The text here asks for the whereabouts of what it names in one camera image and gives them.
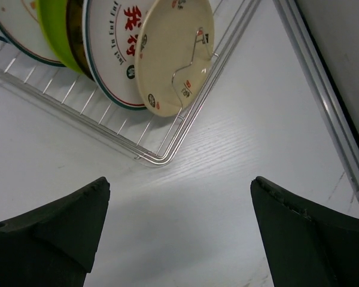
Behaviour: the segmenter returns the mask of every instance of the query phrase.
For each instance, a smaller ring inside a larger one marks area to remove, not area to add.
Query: wire rack
[[[19,96],[141,163],[165,165],[177,153],[260,0],[210,2],[215,23],[211,70],[196,100],[175,117],[123,109],[84,75],[38,63],[3,42],[0,80]]]

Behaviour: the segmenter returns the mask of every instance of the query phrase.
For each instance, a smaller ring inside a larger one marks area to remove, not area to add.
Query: green plate
[[[60,61],[82,74],[72,55],[66,33],[67,2],[68,0],[36,0],[37,18],[50,48]]]

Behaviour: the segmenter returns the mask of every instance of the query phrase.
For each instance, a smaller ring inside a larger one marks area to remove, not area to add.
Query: beige plate
[[[136,46],[135,76],[146,107],[161,117],[176,115],[198,95],[211,65],[214,19],[209,1],[156,0]]]

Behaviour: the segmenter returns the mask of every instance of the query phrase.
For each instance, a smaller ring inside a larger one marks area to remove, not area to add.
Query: metal wire
[[[250,4],[245,7],[244,4],[249,1],[251,1]],[[199,113],[205,99],[209,95],[212,86],[215,84],[217,78],[219,77],[224,64],[227,62],[227,58],[231,55],[234,44],[238,42],[239,37],[242,34],[241,32],[245,28],[245,23],[248,23],[249,21],[249,18],[247,17],[247,10],[249,8],[251,9],[251,4],[253,2],[259,3],[259,1],[260,0],[241,0],[239,2],[233,1],[233,3],[239,6],[239,8],[235,8],[236,12],[233,13],[232,16],[227,16],[226,14],[224,14],[224,11],[228,10],[228,6],[232,5],[232,3],[227,0],[220,0],[218,2],[218,4],[216,5],[216,9],[214,10],[214,17],[226,17],[223,18],[223,22],[227,24],[226,26],[223,26],[224,32],[220,37],[220,41],[215,45],[216,49],[213,52],[208,50],[208,54],[210,55],[210,57],[215,57],[216,61],[211,67],[210,74],[208,76],[208,79],[206,80],[205,85],[203,86],[202,91],[200,92],[199,97],[195,101],[193,101],[190,107],[188,107],[185,111],[179,111],[179,113],[177,113],[177,115],[173,117],[172,121],[170,122],[167,122],[167,119],[162,119],[152,115],[148,121],[144,123],[138,123],[141,125],[142,132],[139,135],[133,136],[133,138],[138,139],[137,141],[133,141],[131,140],[131,138],[126,138],[125,136],[122,136],[121,132],[124,129],[129,129],[132,125],[135,124],[130,123],[127,125],[129,119],[133,118],[135,116],[135,113],[139,112],[127,111],[125,109],[119,108],[117,105],[113,104],[112,101],[109,101],[109,104],[107,104],[106,108],[103,107],[105,110],[98,111],[100,107],[97,108],[95,106],[93,109],[90,110],[90,112],[84,113],[85,110],[87,110],[87,107],[89,106],[90,102],[95,103],[96,99],[99,99],[99,97],[104,97],[104,95],[97,92],[99,91],[98,88],[91,90],[89,90],[89,88],[83,88],[84,90],[81,92],[77,91],[79,90],[78,88],[74,89],[74,87],[78,85],[79,79],[80,86],[83,82],[85,87],[93,85],[90,80],[86,78],[80,78],[80,75],[77,75],[73,82],[69,83],[67,87],[62,87],[62,85],[65,84],[62,84],[63,82],[61,81],[61,79],[59,79],[60,77],[57,77],[57,74],[61,71],[61,68],[48,68],[44,64],[35,62],[29,72],[25,72],[28,71],[28,69],[24,69],[24,73],[21,77],[24,80],[20,80],[20,76],[15,77],[11,75],[13,71],[16,71],[16,75],[18,75],[18,66],[21,66],[23,64],[22,57],[19,57],[20,52],[18,52],[15,57],[9,58],[11,60],[7,63],[5,68],[0,68],[0,77],[2,77],[7,82],[14,84],[15,86],[18,86],[22,90],[27,91],[29,94],[35,96],[37,99],[49,104],[54,109],[58,109],[65,114],[70,115],[77,122],[90,127],[94,132],[102,135],[105,139],[109,139],[112,143],[114,143],[115,148],[122,147],[126,151],[134,154],[135,158],[139,160],[144,160],[146,163],[150,163],[151,166],[161,166],[170,162],[174,155],[177,153],[181,142],[183,141],[189,128],[193,124],[193,121]],[[199,41],[204,40],[205,37],[205,33],[203,33],[203,39],[197,39],[198,33],[201,30],[202,28],[200,28],[196,33],[190,65],[193,63],[196,44]],[[9,44],[2,43],[0,45],[0,55],[4,56],[0,56],[0,61],[2,58],[5,58],[5,45]],[[28,84],[31,78],[37,77],[38,73],[35,73],[35,70],[38,67],[47,68],[47,74],[51,74],[51,72],[53,71],[52,76],[48,79],[47,85],[43,89]],[[179,70],[174,71],[173,79]],[[58,89],[68,88],[62,100],[57,101],[56,99],[56,87]],[[110,128],[109,124],[104,125],[104,119],[109,113],[112,106],[114,106],[115,109],[113,110],[112,114],[107,117],[109,118],[109,120],[106,120],[106,122],[111,123],[110,126],[112,126],[112,124],[114,123],[111,122],[111,120],[116,118],[117,122],[122,123],[120,126],[116,124],[116,126],[119,127],[118,130],[115,128]],[[96,117],[97,119],[99,118],[99,120],[94,120],[91,115],[87,115],[92,112],[93,114],[97,115]],[[146,148],[144,146],[144,142],[146,141],[143,141],[143,139],[150,136],[150,132],[152,131],[152,129],[154,129],[155,126],[163,127],[163,123],[165,123],[167,129],[162,129],[162,132],[160,132],[159,134],[157,132],[154,133],[154,142],[156,143],[155,148]]]

